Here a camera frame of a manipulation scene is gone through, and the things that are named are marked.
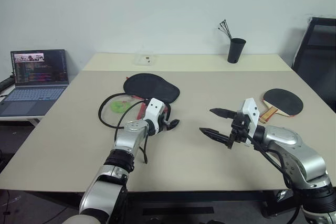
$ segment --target laptop keyboard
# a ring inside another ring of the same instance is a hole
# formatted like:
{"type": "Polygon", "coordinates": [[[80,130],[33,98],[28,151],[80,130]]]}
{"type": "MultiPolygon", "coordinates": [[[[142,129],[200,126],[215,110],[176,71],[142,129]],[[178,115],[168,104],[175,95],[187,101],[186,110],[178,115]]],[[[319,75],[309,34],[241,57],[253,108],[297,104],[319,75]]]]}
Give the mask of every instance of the laptop keyboard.
{"type": "Polygon", "coordinates": [[[49,101],[57,100],[65,88],[60,89],[15,89],[6,101],[49,101]]]}

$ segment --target black cup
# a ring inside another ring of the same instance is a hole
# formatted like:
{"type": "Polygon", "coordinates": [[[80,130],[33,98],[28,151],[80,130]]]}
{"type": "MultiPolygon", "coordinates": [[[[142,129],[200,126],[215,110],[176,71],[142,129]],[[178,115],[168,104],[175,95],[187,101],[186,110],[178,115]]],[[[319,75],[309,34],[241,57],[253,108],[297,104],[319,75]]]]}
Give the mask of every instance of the black cup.
{"type": "Polygon", "coordinates": [[[241,54],[243,47],[245,46],[246,40],[233,38],[230,42],[229,56],[227,61],[230,63],[237,63],[241,54]]]}

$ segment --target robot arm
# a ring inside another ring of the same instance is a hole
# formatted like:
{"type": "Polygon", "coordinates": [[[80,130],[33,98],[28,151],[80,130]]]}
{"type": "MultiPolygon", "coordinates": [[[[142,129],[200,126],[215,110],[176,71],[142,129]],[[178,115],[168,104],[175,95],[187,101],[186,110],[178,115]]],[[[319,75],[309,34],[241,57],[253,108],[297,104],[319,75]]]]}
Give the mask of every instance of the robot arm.
{"type": "Polygon", "coordinates": [[[332,187],[323,158],[307,146],[294,131],[275,126],[257,125],[259,111],[253,98],[246,99],[237,111],[211,109],[223,118],[231,118],[230,136],[200,128],[213,140],[232,148],[234,142],[250,145],[260,152],[271,153],[281,163],[286,186],[295,192],[308,223],[336,223],[336,193],[332,187]]]}
{"type": "Polygon", "coordinates": [[[122,217],[129,174],[134,170],[134,158],[140,144],[148,137],[158,134],[163,125],[172,129],[178,120],[164,120],[165,104],[151,99],[141,120],[128,122],[117,137],[105,163],[86,190],[80,203],[79,215],[64,224],[118,223],[122,217]]]}

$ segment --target black ping pong paddle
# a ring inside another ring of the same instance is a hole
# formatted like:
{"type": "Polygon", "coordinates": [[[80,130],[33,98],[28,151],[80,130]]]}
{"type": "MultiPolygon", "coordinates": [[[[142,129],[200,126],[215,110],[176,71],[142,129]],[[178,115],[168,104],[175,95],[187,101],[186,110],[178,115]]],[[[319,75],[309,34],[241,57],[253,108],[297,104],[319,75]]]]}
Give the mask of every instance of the black ping pong paddle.
{"type": "Polygon", "coordinates": [[[295,116],[303,109],[303,102],[292,92],[284,89],[271,89],[264,94],[264,104],[268,111],[259,117],[261,123],[266,123],[274,114],[295,116]]]}

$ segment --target beige table top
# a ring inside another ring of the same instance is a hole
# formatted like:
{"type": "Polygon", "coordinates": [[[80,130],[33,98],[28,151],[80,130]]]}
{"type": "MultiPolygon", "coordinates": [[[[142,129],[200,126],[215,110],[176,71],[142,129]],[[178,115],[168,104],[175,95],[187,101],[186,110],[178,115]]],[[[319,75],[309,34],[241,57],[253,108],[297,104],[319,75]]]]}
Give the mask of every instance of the beige table top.
{"type": "MultiPolygon", "coordinates": [[[[37,125],[0,174],[0,188],[38,191],[84,191],[113,146],[114,130],[97,117],[100,103],[122,91],[137,72],[82,71],[37,125]]],[[[281,174],[252,147],[223,144],[199,127],[230,133],[231,120],[208,110],[238,110],[253,97],[266,108],[262,94],[271,88],[295,92],[304,110],[293,118],[275,115],[271,125],[298,132],[325,159],[336,183],[336,115],[292,71],[154,72],[179,87],[171,119],[177,128],[150,137],[149,163],[139,153],[128,182],[130,191],[261,190],[284,188],[281,174]]]]}

